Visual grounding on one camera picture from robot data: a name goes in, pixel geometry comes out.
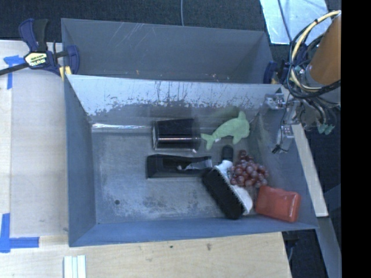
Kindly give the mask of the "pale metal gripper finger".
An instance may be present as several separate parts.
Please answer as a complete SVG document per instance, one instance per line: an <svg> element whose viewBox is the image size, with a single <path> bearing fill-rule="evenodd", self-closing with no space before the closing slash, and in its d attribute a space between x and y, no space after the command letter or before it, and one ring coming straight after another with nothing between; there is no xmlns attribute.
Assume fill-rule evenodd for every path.
<svg viewBox="0 0 371 278"><path fill-rule="evenodd" d="M294 134L291 125L281 125L277 132L276 142L271 152L287 153L290 150L293 140Z"/></svg>
<svg viewBox="0 0 371 278"><path fill-rule="evenodd" d="M268 109L284 109L286 101L283 93L266 94L263 106Z"/></svg>

